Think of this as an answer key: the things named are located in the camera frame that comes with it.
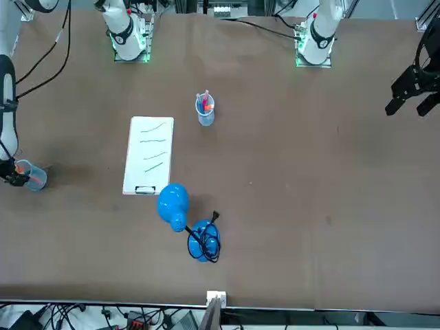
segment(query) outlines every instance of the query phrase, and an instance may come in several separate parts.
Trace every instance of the brown table surface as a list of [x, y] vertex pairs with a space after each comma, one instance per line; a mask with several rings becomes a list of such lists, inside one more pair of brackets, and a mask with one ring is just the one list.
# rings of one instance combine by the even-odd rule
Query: brown table surface
[[[62, 16], [23, 26], [18, 77]], [[439, 310], [440, 112], [384, 112], [414, 22], [341, 22], [332, 69], [296, 68], [292, 40], [195, 15], [161, 18], [148, 65], [115, 64], [100, 13], [72, 22], [65, 71], [20, 101], [19, 158], [49, 168], [49, 185], [0, 186], [1, 297], [202, 305], [218, 289], [234, 306]], [[210, 128], [194, 110], [205, 88]], [[132, 116], [175, 118], [171, 181], [191, 223], [221, 213], [217, 264], [190, 258], [157, 197], [122, 195]]]

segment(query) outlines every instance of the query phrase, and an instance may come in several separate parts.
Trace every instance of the white clipboard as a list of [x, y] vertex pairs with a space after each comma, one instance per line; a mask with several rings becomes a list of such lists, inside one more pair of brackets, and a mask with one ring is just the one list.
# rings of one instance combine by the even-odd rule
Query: white clipboard
[[132, 117], [124, 195], [158, 195], [170, 182], [174, 118]]

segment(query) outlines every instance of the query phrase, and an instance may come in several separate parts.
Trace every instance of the white bracket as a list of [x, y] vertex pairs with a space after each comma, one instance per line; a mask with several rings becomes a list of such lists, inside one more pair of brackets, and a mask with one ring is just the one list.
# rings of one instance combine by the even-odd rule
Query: white bracket
[[226, 291], [207, 291], [206, 292], [206, 306], [209, 305], [212, 299], [220, 298], [221, 308], [226, 308]]

